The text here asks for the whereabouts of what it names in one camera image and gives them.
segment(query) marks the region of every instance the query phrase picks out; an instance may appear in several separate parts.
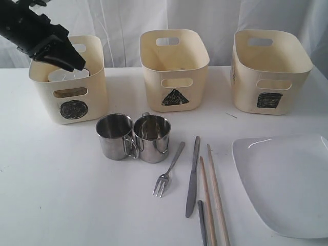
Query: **white cloth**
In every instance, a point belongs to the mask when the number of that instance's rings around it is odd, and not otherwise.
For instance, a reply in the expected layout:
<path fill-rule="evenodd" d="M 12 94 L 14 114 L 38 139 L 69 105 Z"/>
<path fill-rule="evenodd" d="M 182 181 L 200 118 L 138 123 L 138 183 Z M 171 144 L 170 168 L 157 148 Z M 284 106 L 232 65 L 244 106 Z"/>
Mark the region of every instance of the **white cloth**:
<path fill-rule="evenodd" d="M 296 35 L 328 77 L 327 0 L 52 0 L 33 9 L 70 35 L 101 39 L 106 67 L 138 67 L 139 38 L 146 31 L 186 28 L 199 33 L 210 65 L 229 65 L 234 33 L 282 30 Z M 0 67 L 28 67 L 29 58 L 0 37 Z"/>

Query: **metal fork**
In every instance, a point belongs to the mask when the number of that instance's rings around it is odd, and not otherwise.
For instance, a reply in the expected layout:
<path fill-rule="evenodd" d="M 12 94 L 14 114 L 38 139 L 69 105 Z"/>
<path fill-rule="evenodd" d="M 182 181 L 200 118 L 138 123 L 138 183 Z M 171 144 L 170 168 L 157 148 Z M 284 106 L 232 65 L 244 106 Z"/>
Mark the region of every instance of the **metal fork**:
<path fill-rule="evenodd" d="M 157 182 L 156 182 L 156 185 L 155 185 L 155 189 L 153 191 L 153 195 L 155 195 L 155 192 L 157 190 L 157 187 L 159 187 L 156 196 L 159 195 L 160 198 L 162 197 L 163 192 L 166 189 L 166 186 L 168 185 L 168 183 L 170 181 L 169 172 L 174 167 L 174 165 L 175 165 L 176 161 L 178 160 L 178 158 L 179 158 L 179 156 L 180 156 L 180 154 L 181 154 L 181 152 L 182 152 L 182 150 L 183 150 L 184 147 L 185 147 L 185 143 L 184 142 L 181 142 L 180 145 L 179 145 L 178 150 L 175 153 L 175 156 L 174 156 L 174 158 L 172 160 L 172 163 L 171 163 L 168 171 L 158 177 Z"/>

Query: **cup handle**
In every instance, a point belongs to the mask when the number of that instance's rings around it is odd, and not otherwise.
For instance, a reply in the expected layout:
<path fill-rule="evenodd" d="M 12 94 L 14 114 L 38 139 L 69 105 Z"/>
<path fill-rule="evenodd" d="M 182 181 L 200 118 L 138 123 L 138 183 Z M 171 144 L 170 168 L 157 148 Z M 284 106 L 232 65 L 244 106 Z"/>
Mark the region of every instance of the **cup handle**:
<path fill-rule="evenodd" d="M 126 143 L 128 143 L 131 146 L 131 153 L 128 153 Z M 123 144 L 124 144 L 124 152 L 126 155 L 132 156 L 134 159 L 139 158 L 139 149 L 132 139 L 124 138 Z"/>
<path fill-rule="evenodd" d="M 170 142 L 170 140 L 168 140 L 168 144 L 166 145 L 166 148 L 165 148 L 165 150 L 164 150 L 163 152 L 161 152 L 161 151 L 157 148 L 156 141 L 153 142 L 153 145 L 154 145 L 155 149 L 156 149 L 159 153 L 161 153 L 162 155 L 164 155 L 164 154 L 168 151 L 168 149 L 169 149 L 169 142 Z"/>

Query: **plastic bin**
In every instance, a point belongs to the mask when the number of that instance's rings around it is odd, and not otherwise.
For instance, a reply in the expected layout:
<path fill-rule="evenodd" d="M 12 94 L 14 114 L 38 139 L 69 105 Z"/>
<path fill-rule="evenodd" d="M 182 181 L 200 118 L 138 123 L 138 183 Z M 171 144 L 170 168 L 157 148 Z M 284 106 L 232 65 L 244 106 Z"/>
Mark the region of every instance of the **plastic bin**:
<path fill-rule="evenodd" d="M 48 82 L 48 74 L 58 67 L 35 61 L 31 62 L 29 71 L 50 117 L 59 124 L 96 119 L 105 115 L 108 108 L 100 39 L 95 36 L 73 36 L 69 39 L 86 60 L 89 77 Z"/>
<path fill-rule="evenodd" d="M 169 38 L 178 39 L 177 44 L 172 44 Z M 163 39 L 164 45 L 156 44 Z M 200 105 L 210 58 L 196 32 L 187 29 L 146 32 L 140 38 L 140 56 L 151 109 L 183 111 Z"/>
<path fill-rule="evenodd" d="M 249 113 L 285 114 L 312 67 L 301 43 L 290 33 L 239 31 L 231 65 L 234 104 Z"/>

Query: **black triangle symbol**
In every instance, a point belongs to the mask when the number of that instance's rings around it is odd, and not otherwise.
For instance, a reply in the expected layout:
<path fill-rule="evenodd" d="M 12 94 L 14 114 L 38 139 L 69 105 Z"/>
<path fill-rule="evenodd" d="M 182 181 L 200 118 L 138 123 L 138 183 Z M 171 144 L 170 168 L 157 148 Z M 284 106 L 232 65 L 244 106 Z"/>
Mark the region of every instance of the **black triangle symbol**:
<path fill-rule="evenodd" d="M 163 102 L 163 106 L 171 106 L 171 105 L 181 105 L 181 104 L 187 104 L 189 101 L 176 89 L 173 89 L 173 91 L 168 94 Z"/>

